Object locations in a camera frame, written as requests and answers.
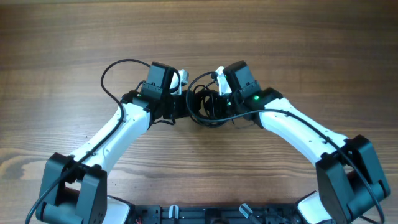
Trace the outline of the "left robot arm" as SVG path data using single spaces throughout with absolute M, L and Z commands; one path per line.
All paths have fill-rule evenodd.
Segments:
M 152 62 L 147 79 L 116 99 L 113 117 L 84 145 L 45 164 L 39 197 L 25 222 L 140 223 L 135 206 L 108 195 L 107 179 L 128 147 L 153 124 L 187 116 L 188 73 Z

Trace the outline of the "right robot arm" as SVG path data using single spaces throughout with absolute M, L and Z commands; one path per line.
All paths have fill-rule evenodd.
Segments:
M 307 223 L 352 223 L 371 208 L 385 222 L 380 202 L 391 190 L 369 139 L 338 134 L 300 112 L 277 90 L 263 90 L 244 61 L 219 67 L 211 77 L 232 119 L 252 120 L 280 136 L 315 167 L 318 188 L 297 204 Z

